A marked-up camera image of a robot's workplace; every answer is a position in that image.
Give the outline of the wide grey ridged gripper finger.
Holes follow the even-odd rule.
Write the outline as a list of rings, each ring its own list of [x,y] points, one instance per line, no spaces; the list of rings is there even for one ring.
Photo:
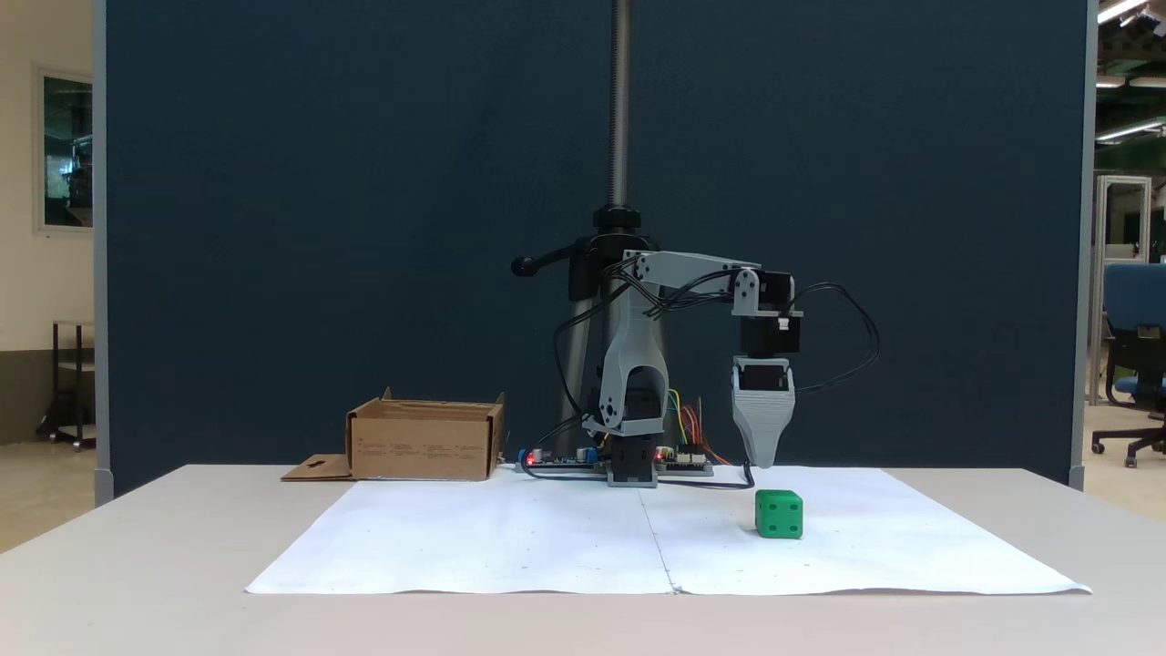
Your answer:
[[[732,392],[731,403],[749,460],[763,470],[771,468],[784,428],[793,419],[795,392]]]

